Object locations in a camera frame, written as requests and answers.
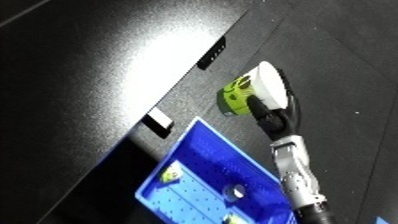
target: yellow object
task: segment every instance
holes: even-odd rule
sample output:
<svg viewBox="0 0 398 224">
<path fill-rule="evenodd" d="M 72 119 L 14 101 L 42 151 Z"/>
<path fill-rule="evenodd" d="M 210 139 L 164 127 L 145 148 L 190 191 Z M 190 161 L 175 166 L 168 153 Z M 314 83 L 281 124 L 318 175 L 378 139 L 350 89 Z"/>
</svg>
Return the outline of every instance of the yellow object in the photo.
<svg viewBox="0 0 398 224">
<path fill-rule="evenodd" d="M 181 166 L 177 161 L 175 161 L 161 173 L 160 181 L 162 183 L 169 183 L 180 179 L 182 175 L 183 172 Z"/>
<path fill-rule="evenodd" d="M 245 220 L 235 214 L 228 214 L 224 217 L 224 224 L 247 224 Z"/>
</svg>

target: cup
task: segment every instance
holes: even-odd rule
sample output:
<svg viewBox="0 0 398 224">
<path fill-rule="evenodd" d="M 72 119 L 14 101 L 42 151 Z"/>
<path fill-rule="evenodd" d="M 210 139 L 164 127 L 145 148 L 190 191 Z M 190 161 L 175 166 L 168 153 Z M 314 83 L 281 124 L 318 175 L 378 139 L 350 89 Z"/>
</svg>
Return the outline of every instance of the cup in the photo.
<svg viewBox="0 0 398 224">
<path fill-rule="evenodd" d="M 270 110 L 286 109 L 285 85 L 278 71 L 263 61 L 217 92 L 217 106 L 225 116 L 250 113 L 246 100 L 256 95 Z"/>
</svg>

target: robotic hand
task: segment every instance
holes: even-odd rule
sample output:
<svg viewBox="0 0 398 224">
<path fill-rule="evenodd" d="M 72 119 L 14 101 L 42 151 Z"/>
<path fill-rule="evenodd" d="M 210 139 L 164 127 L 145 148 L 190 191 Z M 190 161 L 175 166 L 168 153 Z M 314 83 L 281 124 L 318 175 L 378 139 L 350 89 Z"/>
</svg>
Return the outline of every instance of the robotic hand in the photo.
<svg viewBox="0 0 398 224">
<path fill-rule="evenodd" d="M 303 137 L 297 135 L 301 118 L 298 99 L 283 71 L 278 72 L 285 84 L 288 107 L 269 110 L 255 95 L 247 98 L 247 105 L 258 125 L 273 141 L 273 160 L 297 222 L 335 224 L 326 197 L 319 193 L 318 181 L 310 170 Z"/>
</svg>

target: black surface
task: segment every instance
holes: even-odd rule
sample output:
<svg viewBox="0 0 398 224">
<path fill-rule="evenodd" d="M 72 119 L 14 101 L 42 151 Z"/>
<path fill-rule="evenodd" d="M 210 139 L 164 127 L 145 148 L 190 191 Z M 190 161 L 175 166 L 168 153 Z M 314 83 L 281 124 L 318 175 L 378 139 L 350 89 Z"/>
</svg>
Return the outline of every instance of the black surface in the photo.
<svg viewBox="0 0 398 224">
<path fill-rule="evenodd" d="M 122 141 L 41 223 L 163 223 L 134 197 L 156 165 L 139 146 Z"/>
<path fill-rule="evenodd" d="M 248 4 L 57 0 L 1 27 L 1 222 L 38 221 Z"/>
<path fill-rule="evenodd" d="M 389 80 L 398 83 L 398 2 L 333 1 L 319 25 Z"/>
<path fill-rule="evenodd" d="M 138 126 L 131 138 L 161 158 L 164 148 L 170 147 L 198 115 L 273 170 L 270 142 L 254 120 L 250 116 L 225 118 L 215 105 L 218 89 L 268 60 L 285 70 L 301 101 L 300 133 L 336 219 L 347 224 L 369 223 L 358 222 L 358 217 L 363 214 L 361 208 L 397 89 L 383 71 L 320 25 L 322 13 L 341 2 L 256 1 L 226 35 L 227 45 L 234 47 L 227 48 L 206 72 L 191 70 L 158 105 L 176 122 L 170 137 L 166 141 L 156 139 Z M 375 217 L 377 212 L 369 214 L 372 207 L 369 205 L 367 215 Z"/>
<path fill-rule="evenodd" d="M 47 0 L 1 0 L 0 1 L 0 24 L 11 17 L 23 12 L 24 10 L 34 7 L 40 2 Z"/>
<path fill-rule="evenodd" d="M 398 223 L 398 102 L 395 100 L 368 192 L 358 223 L 372 223 L 381 216 L 388 223 Z"/>
</svg>

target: blue bin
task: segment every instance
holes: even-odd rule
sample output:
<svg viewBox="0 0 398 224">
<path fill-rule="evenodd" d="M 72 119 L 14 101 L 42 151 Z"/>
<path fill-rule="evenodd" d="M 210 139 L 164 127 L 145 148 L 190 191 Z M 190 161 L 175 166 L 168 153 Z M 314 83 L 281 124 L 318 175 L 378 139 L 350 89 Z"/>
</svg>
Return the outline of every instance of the blue bin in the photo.
<svg viewBox="0 0 398 224">
<path fill-rule="evenodd" d="M 160 174 L 177 162 L 183 172 L 163 183 Z M 223 190 L 241 185 L 246 194 L 230 202 Z M 135 193 L 166 223 L 223 223 L 234 214 L 245 223 L 296 223 L 279 181 L 200 118 Z"/>
</svg>

